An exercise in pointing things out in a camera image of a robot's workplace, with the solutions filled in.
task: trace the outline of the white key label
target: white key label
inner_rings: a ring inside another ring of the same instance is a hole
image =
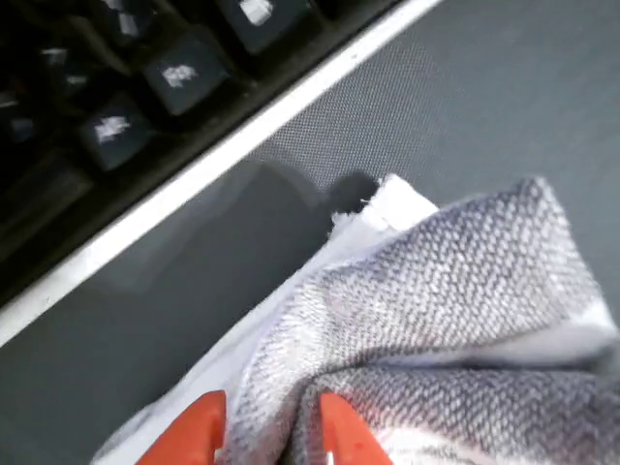
[[[273,4],[269,0],[241,0],[239,7],[255,26],[260,26],[271,17]]]
[[[170,87],[183,87],[183,82],[195,78],[198,75],[191,66],[181,65],[167,68],[163,72],[164,79]]]
[[[105,143],[114,140],[125,132],[131,125],[124,116],[111,116],[101,120],[101,124],[95,126],[97,142]]]

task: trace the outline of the keyboard key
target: keyboard key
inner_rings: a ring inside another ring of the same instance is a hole
[[[92,184],[59,152],[40,158],[0,193],[0,261],[80,199]]]
[[[253,55],[281,42],[313,15],[308,0],[216,0],[216,3]]]
[[[75,46],[51,43],[39,49],[52,86],[63,98],[72,98],[101,71],[101,66]]]
[[[93,20],[119,47],[143,39],[158,14],[153,0],[90,0],[89,6]]]
[[[146,81],[173,116],[195,107],[230,77],[207,37],[205,30],[194,28],[143,69]]]
[[[17,96],[12,88],[0,91],[0,129],[10,144],[31,141],[38,132],[31,108]]]
[[[79,127],[79,137],[103,171],[111,171],[141,152],[155,130],[134,101],[118,94]]]

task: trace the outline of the gray towel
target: gray towel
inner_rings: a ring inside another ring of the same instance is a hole
[[[301,284],[246,367],[219,463],[324,464],[333,391],[395,463],[620,463],[617,337],[550,188],[445,208]]]

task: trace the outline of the white fabric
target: white fabric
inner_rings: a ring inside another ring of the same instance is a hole
[[[274,310],[306,276],[323,266],[346,261],[397,236],[437,211],[407,182],[390,175],[357,215],[334,215],[325,246],[280,288],[248,313],[157,402],[125,423],[97,452],[91,463],[136,463],[188,406],[206,392],[224,389],[229,399],[248,358],[254,352]]]

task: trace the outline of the keyboard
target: keyboard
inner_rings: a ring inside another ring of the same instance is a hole
[[[4,0],[0,304],[396,0]]]

